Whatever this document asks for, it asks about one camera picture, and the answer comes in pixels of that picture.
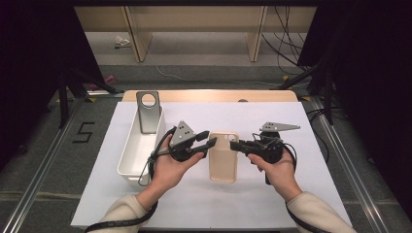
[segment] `sleeve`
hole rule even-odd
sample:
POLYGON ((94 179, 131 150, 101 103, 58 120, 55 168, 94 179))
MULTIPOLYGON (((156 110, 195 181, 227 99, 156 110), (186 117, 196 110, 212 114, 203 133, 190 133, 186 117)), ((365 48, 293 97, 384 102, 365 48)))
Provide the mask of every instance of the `sleeve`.
MULTIPOLYGON (((112 220, 129 220, 137 217, 142 217, 147 212, 140 203, 136 200, 134 195, 126 195, 118 199, 107 211, 106 215, 100 220, 103 221, 112 221, 112 220)), ((93 232, 96 233, 136 233, 139 228, 145 225, 147 221, 134 226, 126 227, 112 227, 101 230, 96 230, 93 232)))
POLYGON ((310 192, 293 198, 287 208, 300 232, 356 232, 330 205, 310 192))

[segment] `hand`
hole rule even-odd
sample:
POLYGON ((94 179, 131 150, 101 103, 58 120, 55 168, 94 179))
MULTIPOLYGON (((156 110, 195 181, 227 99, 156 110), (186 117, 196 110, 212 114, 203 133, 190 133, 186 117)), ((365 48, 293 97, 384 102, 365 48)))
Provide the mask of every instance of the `hand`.
MULTIPOLYGON (((168 135, 160 148, 168 148, 172 135, 168 135)), ((161 155, 154 165, 154 178, 149 185, 136 195, 137 201, 148 211, 151 206, 170 188, 176 186, 185 172, 203 157, 199 152, 190 159, 179 162, 170 154, 161 155)))
POLYGON ((283 150, 282 159, 274 164, 267 163, 263 158, 252 153, 248 154, 248 157, 260 171, 266 173, 270 183, 286 202, 302 192, 294 178, 292 156, 286 150, 283 150))

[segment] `phone case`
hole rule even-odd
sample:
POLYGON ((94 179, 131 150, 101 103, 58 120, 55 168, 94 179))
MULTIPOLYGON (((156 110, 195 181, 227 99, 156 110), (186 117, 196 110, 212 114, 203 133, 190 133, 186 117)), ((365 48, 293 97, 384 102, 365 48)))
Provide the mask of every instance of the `phone case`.
POLYGON ((209 139, 218 138, 209 149, 210 180, 222 183, 235 183, 237 174, 237 151, 230 149, 230 141, 239 142, 234 132, 211 132, 209 139))

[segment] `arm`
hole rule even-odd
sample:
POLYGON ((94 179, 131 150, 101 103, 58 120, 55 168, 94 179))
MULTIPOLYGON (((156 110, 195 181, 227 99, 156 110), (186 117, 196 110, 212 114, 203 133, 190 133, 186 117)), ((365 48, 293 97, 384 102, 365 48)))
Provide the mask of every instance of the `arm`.
POLYGON ((300 232, 310 232, 302 227, 304 223, 325 232, 355 232, 330 205, 300 189, 294 178, 291 155, 287 151, 283 151, 282 159, 275 164, 267 163, 255 154, 249 154, 248 157, 260 171, 266 172, 270 183, 286 201, 288 211, 300 232))
MULTIPOLYGON (((167 148, 172 135, 169 135, 161 145, 167 148)), ((142 217, 152 205, 170 188, 176 186, 185 172, 203 157, 199 152, 185 162, 179 162, 170 156, 162 155, 157 159, 154 167, 154 178, 149 185, 136 195, 127 195, 117 200, 100 221, 128 220, 142 217)), ((98 233, 135 233, 145 224, 127 227, 114 227, 97 230, 98 233)))

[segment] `white table surface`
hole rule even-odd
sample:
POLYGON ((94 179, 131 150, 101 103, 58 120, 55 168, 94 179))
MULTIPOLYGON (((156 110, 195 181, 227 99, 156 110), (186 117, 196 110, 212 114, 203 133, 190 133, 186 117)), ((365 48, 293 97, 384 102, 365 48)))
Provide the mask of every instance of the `white table surface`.
MULTIPOLYGON (((259 133, 267 121, 300 125, 300 129, 280 133, 297 152, 298 183, 303 190, 324 199, 350 223, 300 103, 161 103, 161 106, 166 131, 184 120, 196 133, 232 131, 242 140, 252 140, 252 133, 259 133)), ((136 108, 136 103, 118 103, 72 226, 85 227, 97 222, 118 198, 141 190, 129 185, 117 172, 136 108)), ((265 184, 264 173, 239 152, 236 183, 212 182, 208 157, 202 159, 160 198, 154 216, 144 228, 282 230, 295 228, 295 224, 284 200, 271 185, 265 184)))

